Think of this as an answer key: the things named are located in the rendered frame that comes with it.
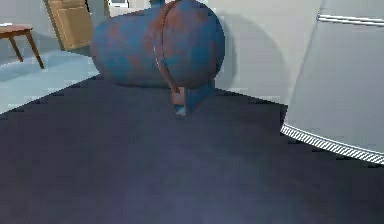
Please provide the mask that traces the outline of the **grey fridge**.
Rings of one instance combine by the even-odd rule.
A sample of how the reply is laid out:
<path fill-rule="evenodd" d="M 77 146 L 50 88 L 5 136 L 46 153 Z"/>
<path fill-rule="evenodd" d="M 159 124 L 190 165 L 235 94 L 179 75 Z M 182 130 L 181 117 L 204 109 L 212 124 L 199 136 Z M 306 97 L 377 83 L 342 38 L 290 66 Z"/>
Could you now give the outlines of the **grey fridge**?
<path fill-rule="evenodd" d="M 281 132 L 384 165 L 384 0 L 323 0 Z"/>

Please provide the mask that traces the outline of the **brown wooden table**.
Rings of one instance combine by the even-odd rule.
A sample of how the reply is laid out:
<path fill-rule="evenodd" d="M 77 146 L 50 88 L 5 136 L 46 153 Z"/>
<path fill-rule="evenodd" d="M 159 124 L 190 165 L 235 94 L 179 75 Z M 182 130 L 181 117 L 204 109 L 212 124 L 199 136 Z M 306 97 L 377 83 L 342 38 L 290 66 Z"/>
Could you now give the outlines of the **brown wooden table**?
<path fill-rule="evenodd" d="M 34 53 L 37 62 L 41 69 L 44 69 L 44 63 L 41 59 L 40 53 L 37 49 L 36 43 L 32 36 L 33 28 L 26 25 L 8 25 L 8 26 L 0 26 L 0 39 L 8 39 L 13 47 L 13 50 L 18 57 L 20 62 L 23 62 L 24 59 L 21 56 L 20 50 L 16 44 L 15 37 L 17 36 L 25 36 L 32 52 Z"/>

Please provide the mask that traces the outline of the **blue rusty round tank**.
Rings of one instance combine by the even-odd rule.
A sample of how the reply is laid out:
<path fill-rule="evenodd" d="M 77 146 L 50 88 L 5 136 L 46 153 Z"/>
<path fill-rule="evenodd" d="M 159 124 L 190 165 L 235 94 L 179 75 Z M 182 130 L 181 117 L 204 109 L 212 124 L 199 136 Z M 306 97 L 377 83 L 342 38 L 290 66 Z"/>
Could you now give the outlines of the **blue rusty round tank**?
<path fill-rule="evenodd" d="M 215 88 L 225 57 L 223 27 L 197 0 L 149 2 L 95 28 L 93 63 L 115 84 L 170 89 L 175 113 L 187 115 Z"/>

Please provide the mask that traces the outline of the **light wooden cupboard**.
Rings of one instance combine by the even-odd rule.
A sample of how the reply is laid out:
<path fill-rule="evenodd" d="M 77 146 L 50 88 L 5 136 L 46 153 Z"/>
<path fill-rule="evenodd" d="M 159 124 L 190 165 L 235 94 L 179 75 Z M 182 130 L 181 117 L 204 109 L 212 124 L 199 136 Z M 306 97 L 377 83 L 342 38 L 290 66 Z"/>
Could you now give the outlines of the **light wooden cupboard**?
<path fill-rule="evenodd" d="M 90 44 L 94 32 L 87 0 L 44 0 L 62 50 Z"/>

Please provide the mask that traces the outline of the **white appliance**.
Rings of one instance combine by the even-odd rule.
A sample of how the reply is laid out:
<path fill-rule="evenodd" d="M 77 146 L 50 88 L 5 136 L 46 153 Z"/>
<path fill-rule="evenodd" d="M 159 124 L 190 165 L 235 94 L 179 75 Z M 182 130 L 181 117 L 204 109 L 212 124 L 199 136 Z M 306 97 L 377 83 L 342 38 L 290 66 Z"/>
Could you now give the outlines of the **white appliance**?
<path fill-rule="evenodd" d="M 108 0 L 108 5 L 111 8 L 129 8 L 129 0 Z"/>

